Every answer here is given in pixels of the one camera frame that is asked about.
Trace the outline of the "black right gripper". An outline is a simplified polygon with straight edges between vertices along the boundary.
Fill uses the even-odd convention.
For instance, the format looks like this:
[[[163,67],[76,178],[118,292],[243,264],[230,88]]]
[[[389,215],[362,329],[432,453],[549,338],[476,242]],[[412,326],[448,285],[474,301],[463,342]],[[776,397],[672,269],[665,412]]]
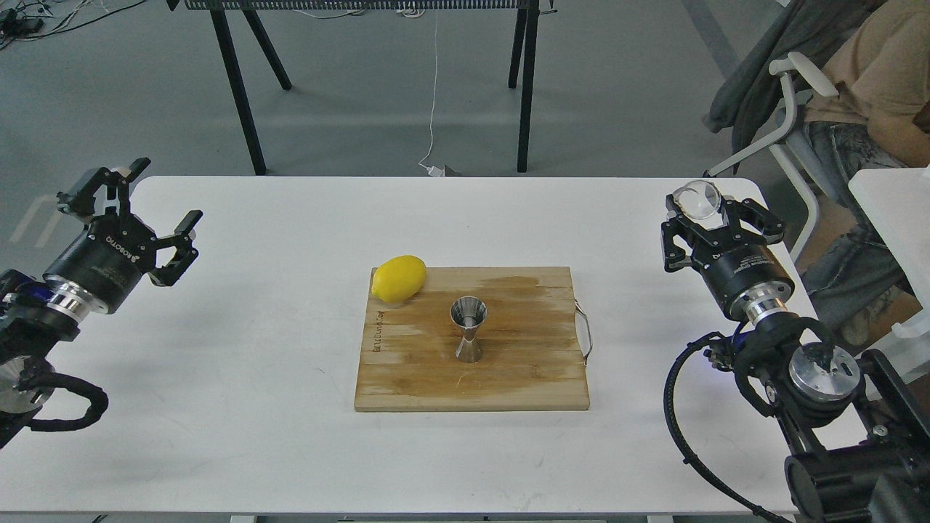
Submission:
[[[671,193],[666,208],[668,218],[660,228],[666,272],[698,271],[731,321],[758,323],[787,311],[795,284],[768,248],[785,234],[774,213],[754,199],[724,199],[723,229],[708,231],[684,215]]]

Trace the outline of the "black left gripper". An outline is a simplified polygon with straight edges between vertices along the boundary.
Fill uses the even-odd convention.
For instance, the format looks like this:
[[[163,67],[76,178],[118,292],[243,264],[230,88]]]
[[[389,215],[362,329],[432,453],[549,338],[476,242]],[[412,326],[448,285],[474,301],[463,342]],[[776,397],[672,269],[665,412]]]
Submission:
[[[57,192],[57,210],[84,227],[43,279],[78,285],[103,303],[103,314],[115,312],[146,272],[156,287],[173,287],[199,256],[193,241],[202,211],[189,211],[174,234],[162,238],[130,212],[129,186],[150,163],[138,158],[125,169],[90,169],[69,192]],[[117,217],[95,218],[95,195],[102,187],[107,199],[118,202]],[[154,268],[154,252],[166,248],[174,248],[173,257]]]

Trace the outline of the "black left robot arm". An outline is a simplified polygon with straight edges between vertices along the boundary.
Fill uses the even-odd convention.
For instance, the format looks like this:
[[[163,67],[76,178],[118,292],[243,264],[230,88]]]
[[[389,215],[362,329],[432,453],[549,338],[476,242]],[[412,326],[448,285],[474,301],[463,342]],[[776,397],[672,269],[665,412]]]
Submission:
[[[57,372],[49,353],[72,341],[90,312],[112,314],[144,275],[172,287],[198,257],[193,247],[200,211],[189,211],[172,235],[160,238],[131,212],[129,188],[150,165],[89,170],[57,209],[83,222],[79,236],[38,280],[17,270],[2,275],[1,444],[23,429],[78,431],[109,406],[95,384]]]

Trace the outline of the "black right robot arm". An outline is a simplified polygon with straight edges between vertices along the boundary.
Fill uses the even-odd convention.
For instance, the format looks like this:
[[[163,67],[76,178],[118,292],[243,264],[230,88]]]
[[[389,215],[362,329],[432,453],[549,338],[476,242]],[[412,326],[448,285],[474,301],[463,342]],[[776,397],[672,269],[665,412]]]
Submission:
[[[757,413],[777,420],[790,449],[788,490],[801,516],[926,522],[928,416],[886,355],[868,349],[854,357],[820,321],[788,311],[795,285],[769,249],[782,239],[780,219],[754,200],[720,195],[711,212],[723,223],[712,230],[684,211],[678,192],[667,196],[666,208],[665,271],[694,269],[723,315],[737,323],[732,335],[710,332],[690,342],[668,372],[663,413],[684,463],[755,516],[782,520],[728,487],[684,438],[674,410],[676,381],[700,352],[712,368],[733,374]]]

